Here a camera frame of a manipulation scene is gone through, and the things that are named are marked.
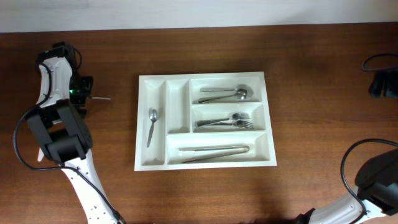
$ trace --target white tray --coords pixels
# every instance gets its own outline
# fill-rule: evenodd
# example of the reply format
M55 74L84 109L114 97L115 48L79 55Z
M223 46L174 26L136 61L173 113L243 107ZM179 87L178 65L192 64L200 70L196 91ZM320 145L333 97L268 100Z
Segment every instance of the white tray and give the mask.
M249 85L249 100L224 98L199 104L198 99L230 92L200 92L202 87L235 88ZM150 147L147 148L151 121L149 108L159 112ZM254 128L220 126L195 127L195 121L227 118L246 112ZM246 153L182 164L192 157L217 153L180 152L180 147L247 145ZM212 73L186 75L141 75L137 116L135 171L200 169L217 167L276 166L266 83L263 72Z

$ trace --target brown wooden surface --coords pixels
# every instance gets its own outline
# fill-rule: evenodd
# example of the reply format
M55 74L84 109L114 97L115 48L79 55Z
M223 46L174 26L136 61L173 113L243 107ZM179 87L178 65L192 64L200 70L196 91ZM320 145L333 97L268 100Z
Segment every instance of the brown wooden surface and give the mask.
M17 160L12 132L36 101L36 54L66 40L83 54L81 75L95 80L86 123L105 192L128 223L239 223L294 218L346 193L339 175L347 148L364 138L397 141L396 100L372 99L362 61L396 52L398 23L210 29L108 30L0 35L0 222L84 223L84 211L60 171L32 172ZM139 75L256 72L266 76L277 167L134 172ZM35 166L38 145L27 126L22 155ZM360 166L389 147L358 148ZM398 216L367 223L397 223Z

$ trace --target white backdrop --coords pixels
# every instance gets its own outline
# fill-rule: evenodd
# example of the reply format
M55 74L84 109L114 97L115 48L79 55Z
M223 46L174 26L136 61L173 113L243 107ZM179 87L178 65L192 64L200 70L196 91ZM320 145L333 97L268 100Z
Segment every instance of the white backdrop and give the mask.
M398 0L0 0L0 32L398 21Z

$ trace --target white object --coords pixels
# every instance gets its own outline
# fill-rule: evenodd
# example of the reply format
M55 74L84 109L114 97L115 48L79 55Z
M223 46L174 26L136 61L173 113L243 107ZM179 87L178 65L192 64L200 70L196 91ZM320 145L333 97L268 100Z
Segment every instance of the white object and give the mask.
M355 187L353 190L354 193L357 193L358 187ZM368 211L368 215L365 215L356 223L362 223L368 221L372 218L384 217L385 214L382 213L381 208L375 206L373 203L368 200L362 201L365 204L366 210ZM341 197L339 200L334 202L331 205L328 205L324 208L319 208L313 211L309 224L342 224L342 223L351 223L361 214L362 207L355 200L355 198L346 194Z
M198 104L198 99L221 96L228 92L200 92L203 87L234 88L250 86L254 95L249 100L223 98ZM147 133L151 125L148 109L159 112L150 147ZM226 118L245 112L254 123L253 129L233 126L202 126L198 120ZM182 164L209 152L184 152L185 147L249 146L248 152L205 161ZM137 115L135 170L200 169L217 167L276 166L271 119L263 72L212 73L186 75L140 76Z
M3 0L0 27L37 32L393 22L397 8L396 0Z
M106 197L101 182L97 176L93 163L93 154L91 149L86 153L86 159L81 160L79 157L65 162L65 166L73 167L79 170L93 185L95 185ZM62 169L72 183L73 188L83 207L88 223L117 223L117 219L113 217L111 209L107 206L101 196L87 184L74 171Z
M65 57L52 57L44 60L43 63L48 66L51 71L51 94L50 98L40 106L41 108L54 105L58 100L69 99L69 83L70 77L72 76L72 68ZM44 100L50 87L50 79L47 69L43 65L39 65L39 70L42 76L42 83L37 103ZM44 153L39 148L37 160L40 162L43 157Z

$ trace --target utensil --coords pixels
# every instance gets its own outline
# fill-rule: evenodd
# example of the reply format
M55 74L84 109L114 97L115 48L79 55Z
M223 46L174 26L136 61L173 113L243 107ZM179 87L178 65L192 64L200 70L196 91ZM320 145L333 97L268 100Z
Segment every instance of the utensil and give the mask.
M247 85L238 85L236 87L237 89L235 90L235 93L232 95L228 96L213 96L213 97L205 97L205 98L200 98L198 100L199 103L205 103L210 100L217 100L217 99L222 99L222 98L228 98L228 97L233 97L235 96L239 100L249 100L253 96L253 89L250 86Z
M200 88L200 92L205 93L205 92L210 92L210 91L237 91L240 88L244 88L245 85L237 85L236 88L208 88L208 87L203 87Z
M249 121L242 121L242 120L237 120L233 123L224 123L224 122L219 122L219 123L213 123L213 124L207 124L207 125L218 125L218 126L235 126L238 128L253 128L254 124Z
M195 127L200 127L203 125L207 124L212 124L212 123L218 123L221 121L229 121L229 120L240 120L240 119L250 119L250 116L247 113L235 113L232 114L231 117L229 118L222 118L222 119L209 119L209 120L202 120L202 121L196 121L195 122Z
M195 152L200 152L200 151L212 151L212 150L225 150L225 149L250 149L249 146L221 146L221 147L182 147L179 148L179 151L181 152L190 152L190 151L195 151Z
M154 133L154 124L158 119L158 113L157 110L155 109L149 109L149 119L152 121L152 124L149 129L149 135L148 135L148 144L147 147L150 145L150 140L152 139L152 134Z
M239 150L233 150L230 152L221 152L221 153L213 153L213 154L209 154L209 155L205 155L205 156L196 156L193 157L189 160L183 161L182 163L189 163L189 162L196 162L196 161L203 161L206 159L213 159L213 158L219 158L219 157L224 157L224 156L232 156L232 155L236 155L236 154L241 154L241 153L245 153L249 151L249 146L244 147L242 149Z

